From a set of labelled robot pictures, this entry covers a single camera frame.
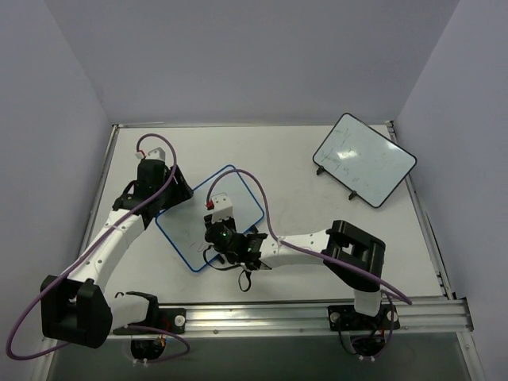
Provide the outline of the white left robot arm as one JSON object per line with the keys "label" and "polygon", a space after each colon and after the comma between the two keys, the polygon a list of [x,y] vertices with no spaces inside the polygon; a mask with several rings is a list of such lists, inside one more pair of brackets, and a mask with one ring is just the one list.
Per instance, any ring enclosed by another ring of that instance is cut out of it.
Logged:
{"label": "white left robot arm", "polygon": [[41,326],[45,337],[98,348],[111,332],[130,325],[142,333],[160,323],[158,298],[140,291],[119,291],[107,298],[104,290],[130,245],[159,212],[192,198],[177,165],[145,158],[137,177],[114,201],[100,233],[62,280],[49,275],[40,286]]}

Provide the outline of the blue framed whiteboard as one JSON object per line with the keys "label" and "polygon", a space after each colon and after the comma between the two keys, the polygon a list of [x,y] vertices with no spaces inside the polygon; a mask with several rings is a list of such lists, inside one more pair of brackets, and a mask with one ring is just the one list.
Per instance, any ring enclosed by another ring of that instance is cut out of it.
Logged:
{"label": "blue framed whiteboard", "polygon": [[[200,272],[206,267],[206,261],[212,260],[217,253],[208,251],[206,257],[202,251],[208,247],[205,236],[204,217],[206,195],[212,182],[222,173],[233,170],[232,164],[226,165],[204,179],[194,188],[194,195],[156,217],[156,224],[177,251],[189,270]],[[233,203],[233,215],[237,230],[246,232],[265,217],[264,208],[240,174],[234,173],[222,178],[214,187],[213,194],[226,193]]]}

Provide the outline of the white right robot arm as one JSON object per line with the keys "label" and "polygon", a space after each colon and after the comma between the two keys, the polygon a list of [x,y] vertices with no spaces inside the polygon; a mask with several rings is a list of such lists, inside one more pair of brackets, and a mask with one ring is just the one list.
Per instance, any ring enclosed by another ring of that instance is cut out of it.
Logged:
{"label": "white right robot arm", "polygon": [[273,238],[266,233],[239,233],[229,217],[204,217],[205,241],[232,266],[247,273],[290,265],[324,264],[353,289],[352,317],[361,327],[373,326],[381,318],[380,285],[386,245],[379,238],[336,220],[316,233]]}

